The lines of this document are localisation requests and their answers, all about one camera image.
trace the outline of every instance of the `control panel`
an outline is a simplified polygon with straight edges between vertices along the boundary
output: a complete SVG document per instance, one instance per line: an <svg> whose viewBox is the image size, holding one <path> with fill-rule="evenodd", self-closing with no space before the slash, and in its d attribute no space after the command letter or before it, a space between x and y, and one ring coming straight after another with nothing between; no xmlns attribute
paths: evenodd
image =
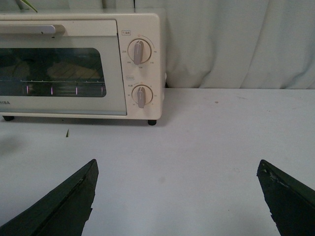
<svg viewBox="0 0 315 236"><path fill-rule="evenodd" d="M165 85L165 43L158 15L118 22L127 115L158 119Z"/></svg>

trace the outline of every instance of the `oven foot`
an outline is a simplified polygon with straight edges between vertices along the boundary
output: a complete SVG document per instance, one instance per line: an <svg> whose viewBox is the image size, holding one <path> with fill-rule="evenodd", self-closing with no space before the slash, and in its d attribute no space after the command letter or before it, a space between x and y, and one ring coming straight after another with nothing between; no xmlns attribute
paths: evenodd
<svg viewBox="0 0 315 236"><path fill-rule="evenodd" d="M148 120L148 124L149 124L149 125L156 125L156 123L157 123L157 120L156 120L156 119L149 119L149 120Z"/></svg>
<svg viewBox="0 0 315 236"><path fill-rule="evenodd" d="M10 121L10 120L13 120L13 119L14 119L14 117L10 117L10 116L3 116L3 119L4 119L5 121Z"/></svg>

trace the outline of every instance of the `oven door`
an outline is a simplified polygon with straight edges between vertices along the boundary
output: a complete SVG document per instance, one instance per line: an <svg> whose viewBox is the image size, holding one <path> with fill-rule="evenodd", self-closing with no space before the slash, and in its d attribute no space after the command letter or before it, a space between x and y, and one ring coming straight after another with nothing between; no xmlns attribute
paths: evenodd
<svg viewBox="0 0 315 236"><path fill-rule="evenodd" d="M0 112L126 115L116 21L0 22L0 101Z"/></svg>

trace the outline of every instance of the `cream toaster oven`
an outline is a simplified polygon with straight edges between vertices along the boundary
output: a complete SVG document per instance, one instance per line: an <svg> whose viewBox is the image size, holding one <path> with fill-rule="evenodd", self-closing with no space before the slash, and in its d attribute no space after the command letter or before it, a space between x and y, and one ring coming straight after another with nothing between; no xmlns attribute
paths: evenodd
<svg viewBox="0 0 315 236"><path fill-rule="evenodd" d="M0 115L155 124L164 24L162 9L0 13Z"/></svg>

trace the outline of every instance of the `green leaf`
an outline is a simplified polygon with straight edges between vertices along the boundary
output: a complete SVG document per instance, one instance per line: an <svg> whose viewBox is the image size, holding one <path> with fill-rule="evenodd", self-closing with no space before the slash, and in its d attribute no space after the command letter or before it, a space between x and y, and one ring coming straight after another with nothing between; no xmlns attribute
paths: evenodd
<svg viewBox="0 0 315 236"><path fill-rule="evenodd" d="M27 0L21 0L21 2L23 2L24 4L26 4L27 6L29 6L31 9L33 9L35 12L38 12L37 10L36 10L36 8L32 5L32 4L30 4L29 3L29 1L27 1Z"/></svg>

